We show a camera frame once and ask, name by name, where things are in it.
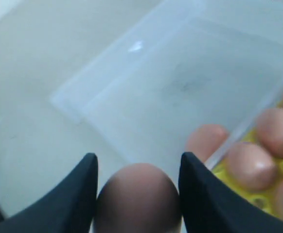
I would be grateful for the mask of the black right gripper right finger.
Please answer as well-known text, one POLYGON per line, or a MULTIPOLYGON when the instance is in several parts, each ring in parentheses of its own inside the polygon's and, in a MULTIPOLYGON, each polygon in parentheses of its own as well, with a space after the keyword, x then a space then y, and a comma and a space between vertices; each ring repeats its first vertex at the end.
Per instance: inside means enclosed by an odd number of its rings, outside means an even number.
POLYGON ((283 221, 237 195, 191 152, 181 157, 179 196, 189 233, 283 233, 283 221))

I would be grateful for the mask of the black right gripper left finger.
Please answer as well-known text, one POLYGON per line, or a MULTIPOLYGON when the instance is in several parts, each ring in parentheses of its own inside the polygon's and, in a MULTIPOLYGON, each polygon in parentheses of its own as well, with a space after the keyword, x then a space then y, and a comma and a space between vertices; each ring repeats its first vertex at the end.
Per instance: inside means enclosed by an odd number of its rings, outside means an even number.
POLYGON ((97 187, 97 156, 88 153, 53 190, 0 222, 0 233, 88 233, 97 187))

